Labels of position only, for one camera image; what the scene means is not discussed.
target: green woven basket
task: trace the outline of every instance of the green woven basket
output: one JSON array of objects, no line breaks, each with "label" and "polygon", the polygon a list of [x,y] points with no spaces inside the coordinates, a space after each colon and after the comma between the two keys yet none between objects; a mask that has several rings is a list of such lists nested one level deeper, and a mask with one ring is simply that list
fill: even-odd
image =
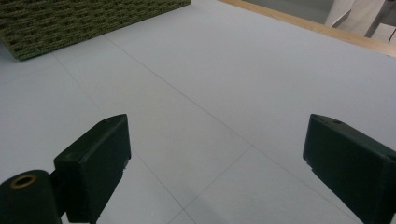
[{"label": "green woven basket", "polygon": [[0,40],[25,60],[119,29],[191,0],[0,0]]}]

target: wooden edge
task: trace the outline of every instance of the wooden edge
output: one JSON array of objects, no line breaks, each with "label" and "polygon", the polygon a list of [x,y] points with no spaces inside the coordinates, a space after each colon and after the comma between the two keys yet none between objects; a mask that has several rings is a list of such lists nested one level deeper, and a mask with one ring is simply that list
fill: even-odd
[{"label": "wooden edge", "polygon": [[358,34],[350,33],[343,30],[337,30],[330,26],[326,26],[320,23],[316,23],[314,21],[305,20],[299,17],[291,16],[290,14],[286,14],[283,12],[275,11],[267,7],[260,7],[245,1],[241,0],[220,0],[220,2],[235,6],[241,7],[243,9],[256,12],[262,14],[264,16],[268,16],[274,18],[279,21],[285,21],[287,23],[300,26],[305,28],[306,30],[311,30],[323,35],[327,35],[347,43],[357,45],[366,49],[371,49],[377,52],[384,53],[391,57],[396,57],[396,46],[392,46],[388,43],[383,43],[380,41],[376,41]]}]

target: white tabletop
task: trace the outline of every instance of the white tabletop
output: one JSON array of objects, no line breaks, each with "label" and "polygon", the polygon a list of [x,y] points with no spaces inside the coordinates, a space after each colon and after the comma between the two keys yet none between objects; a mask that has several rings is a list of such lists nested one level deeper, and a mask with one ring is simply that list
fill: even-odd
[{"label": "white tabletop", "polygon": [[309,115],[396,149],[394,58],[218,1],[0,56],[0,181],[128,114],[134,159],[99,223],[359,223],[302,159]]}]

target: wicker basket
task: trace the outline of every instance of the wicker basket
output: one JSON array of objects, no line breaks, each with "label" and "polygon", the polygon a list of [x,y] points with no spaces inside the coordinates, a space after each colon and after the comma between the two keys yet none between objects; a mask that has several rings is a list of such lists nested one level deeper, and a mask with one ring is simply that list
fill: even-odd
[{"label": "wicker basket", "polygon": [[93,38],[191,0],[0,0],[0,40],[19,60]]}]

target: basket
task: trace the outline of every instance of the basket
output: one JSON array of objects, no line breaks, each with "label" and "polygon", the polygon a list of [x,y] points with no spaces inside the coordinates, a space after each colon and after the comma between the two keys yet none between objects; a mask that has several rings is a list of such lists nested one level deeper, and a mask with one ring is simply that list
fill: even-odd
[{"label": "basket", "polygon": [[29,59],[188,5],[191,0],[0,0],[0,41]]}]

